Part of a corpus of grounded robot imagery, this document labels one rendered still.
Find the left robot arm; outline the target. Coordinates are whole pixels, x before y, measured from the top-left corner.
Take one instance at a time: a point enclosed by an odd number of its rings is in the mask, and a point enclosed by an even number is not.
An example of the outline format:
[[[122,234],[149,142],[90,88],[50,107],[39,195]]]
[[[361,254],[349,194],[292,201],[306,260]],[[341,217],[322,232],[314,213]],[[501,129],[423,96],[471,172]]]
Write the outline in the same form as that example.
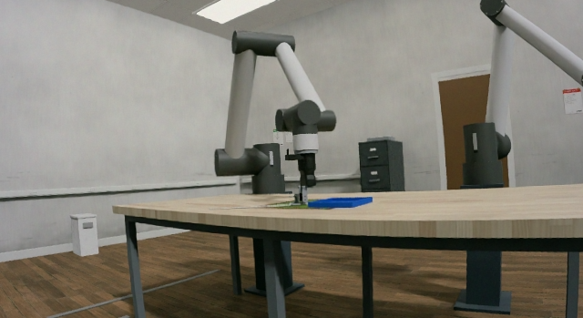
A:
[[[486,122],[463,126],[464,185],[503,183],[502,160],[498,160],[511,150],[505,131],[515,33],[583,87],[583,60],[510,8],[505,0],[481,0],[480,9],[494,23],[491,72]]]

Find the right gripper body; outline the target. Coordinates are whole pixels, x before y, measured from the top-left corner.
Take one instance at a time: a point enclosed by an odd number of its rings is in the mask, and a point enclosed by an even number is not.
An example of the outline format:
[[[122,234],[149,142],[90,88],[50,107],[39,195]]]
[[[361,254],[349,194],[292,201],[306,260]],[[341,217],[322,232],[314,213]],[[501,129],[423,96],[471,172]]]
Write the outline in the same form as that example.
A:
[[[287,155],[285,160],[298,160],[298,171],[301,173],[301,186],[315,186],[316,170],[315,154],[318,153],[318,134],[299,134],[292,136],[294,154]]]

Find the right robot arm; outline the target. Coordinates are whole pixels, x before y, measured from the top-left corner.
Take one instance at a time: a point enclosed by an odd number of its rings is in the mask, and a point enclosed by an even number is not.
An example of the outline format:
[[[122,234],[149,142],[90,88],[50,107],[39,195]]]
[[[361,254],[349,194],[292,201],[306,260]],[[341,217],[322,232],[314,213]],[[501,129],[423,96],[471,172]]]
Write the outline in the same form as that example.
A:
[[[275,126],[278,132],[292,132],[293,136],[332,132],[336,127],[336,115],[332,110],[325,110],[294,55],[294,36],[235,30],[231,51],[235,56],[225,149],[216,149],[218,177],[254,175],[253,194],[285,192],[280,144],[255,144],[253,148],[245,148],[257,56],[276,54],[299,102],[287,110],[277,110]]]

